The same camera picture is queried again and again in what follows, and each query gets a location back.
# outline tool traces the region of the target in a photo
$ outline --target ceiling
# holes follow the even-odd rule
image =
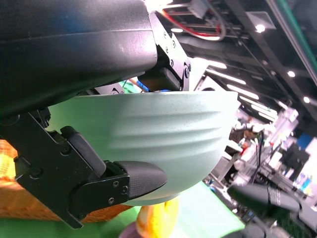
[[[314,19],[309,22],[303,17],[305,16],[303,2],[314,5],[314,1],[316,0],[289,0],[289,6],[297,17],[308,42],[311,42],[311,49],[316,49],[315,56],[317,56],[317,25],[316,23],[311,24]],[[189,11],[189,3],[190,0],[174,0],[170,4],[172,6],[166,8],[165,11],[177,22],[197,32],[217,32],[217,27],[197,18]],[[259,96],[257,102],[270,109],[280,111],[281,107],[277,104],[278,101],[291,105],[299,112],[300,124],[295,131],[295,135],[299,136],[302,132],[313,136],[317,135],[317,108],[303,101],[304,96],[316,97],[317,86],[266,0],[210,0],[209,3],[223,19],[226,36],[221,41],[207,41],[186,32],[175,33],[187,55],[226,64],[226,69],[212,68],[211,66],[210,69],[242,79],[246,82],[246,85],[230,81],[207,71],[205,75],[211,77],[225,90],[230,90],[226,85],[231,84],[257,94]],[[261,33],[256,31],[252,16],[249,17],[247,14],[247,12],[259,11],[266,12],[261,17],[266,16],[265,21],[270,24]],[[311,11],[309,13],[312,17],[316,16]],[[158,16],[167,31],[175,28],[175,25],[166,18],[160,14]],[[295,77],[290,77],[287,74],[289,71],[293,71]],[[239,101],[242,103],[242,110],[264,122],[269,122],[261,117],[258,111],[251,107],[250,103],[240,98]]]

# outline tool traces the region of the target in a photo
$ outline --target wicker basket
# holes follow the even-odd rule
[[[0,140],[0,218],[60,221],[57,215],[15,182],[13,158],[16,156],[16,150],[5,140]],[[109,221],[129,208],[116,205],[101,209],[89,214],[83,222]]]

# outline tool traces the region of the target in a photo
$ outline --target green table surface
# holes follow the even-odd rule
[[[181,193],[179,198],[176,229],[187,238],[220,238],[244,227],[202,182]],[[0,219],[0,238],[117,238],[136,220],[139,210],[140,207],[133,207],[110,222],[85,224],[78,230],[63,222]]]

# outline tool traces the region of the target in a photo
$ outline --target yellow object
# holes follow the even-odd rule
[[[57,215],[15,181],[13,159],[16,156],[16,150],[5,140],[0,140],[0,218],[59,221]],[[101,209],[89,214],[83,222],[109,221],[129,208],[116,205]]]
[[[137,231],[143,238],[169,238],[176,225],[178,198],[143,206],[137,218]]]

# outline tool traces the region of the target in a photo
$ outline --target ceramic bowl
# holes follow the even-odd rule
[[[80,96],[50,107],[49,129],[74,127],[103,160],[145,161],[163,169],[167,184],[128,202],[150,205],[175,197],[213,170],[237,106],[235,92]]]

